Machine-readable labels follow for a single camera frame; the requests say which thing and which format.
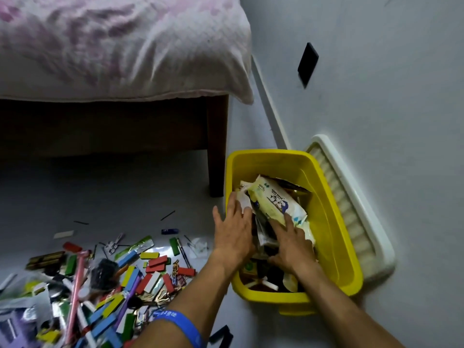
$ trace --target blue wristband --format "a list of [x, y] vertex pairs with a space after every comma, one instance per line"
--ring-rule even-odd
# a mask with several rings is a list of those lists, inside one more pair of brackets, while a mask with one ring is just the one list
[[201, 339], [200, 332], [198, 332], [195, 325], [183, 313], [180, 313], [179, 311], [165, 310], [161, 311], [158, 316], [155, 317], [155, 320], [158, 319], [164, 319], [175, 323], [188, 338], [194, 348], [205, 347], [203, 340]]

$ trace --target yellow storage box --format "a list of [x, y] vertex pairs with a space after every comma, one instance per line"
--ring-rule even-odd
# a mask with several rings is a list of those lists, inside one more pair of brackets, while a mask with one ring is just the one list
[[[317, 161], [302, 151], [260, 149], [234, 152], [227, 159], [227, 199], [240, 186], [240, 181], [254, 182], [259, 174], [288, 180], [312, 192], [307, 199], [300, 199], [316, 239], [319, 263], [344, 293], [348, 296], [356, 294], [363, 285], [363, 273], [334, 196]], [[243, 285], [238, 273], [232, 280], [232, 288], [250, 302], [278, 304], [282, 315], [315, 313], [305, 293], [250, 290]]]

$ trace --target floor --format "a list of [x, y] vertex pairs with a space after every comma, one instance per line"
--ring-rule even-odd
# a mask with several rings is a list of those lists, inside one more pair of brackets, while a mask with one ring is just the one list
[[[255, 103], [230, 102], [227, 154], [276, 148], [254, 79]], [[212, 207], [223, 198], [208, 195], [206, 151], [176, 154], [75, 157], [0, 166], [0, 279], [24, 268], [35, 255], [61, 249], [57, 232], [75, 230], [72, 242], [93, 249], [97, 242], [126, 234], [124, 244], [151, 235], [167, 246], [162, 228], [207, 237], [212, 245]], [[165, 220], [160, 219], [175, 210]], [[89, 223], [82, 225], [73, 221]], [[204, 260], [192, 265], [199, 269]], [[231, 347], [332, 347], [317, 316], [284, 317], [276, 307], [251, 304], [229, 291], [214, 329], [227, 324]]]

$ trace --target hand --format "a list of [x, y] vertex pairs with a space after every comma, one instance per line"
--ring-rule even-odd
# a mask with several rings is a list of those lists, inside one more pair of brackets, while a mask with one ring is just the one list
[[218, 207], [212, 209], [216, 225], [212, 258], [222, 262], [231, 275], [256, 251], [252, 241], [252, 214], [251, 208], [246, 207], [242, 215], [242, 207], [235, 192], [230, 194], [224, 221]]
[[279, 241], [279, 253], [269, 257], [268, 262], [299, 278], [299, 275], [311, 267], [319, 265], [316, 263], [312, 242], [305, 240], [305, 232], [293, 226], [290, 215], [286, 213], [283, 217], [286, 230], [280, 222], [274, 219], [269, 220]]

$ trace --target wall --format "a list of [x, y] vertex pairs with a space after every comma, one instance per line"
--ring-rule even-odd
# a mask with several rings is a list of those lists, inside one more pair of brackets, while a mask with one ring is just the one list
[[[409, 347], [464, 335], [464, 0], [242, 0], [253, 56], [293, 149], [327, 134], [395, 247], [365, 298]], [[320, 58], [306, 89], [306, 42]]]

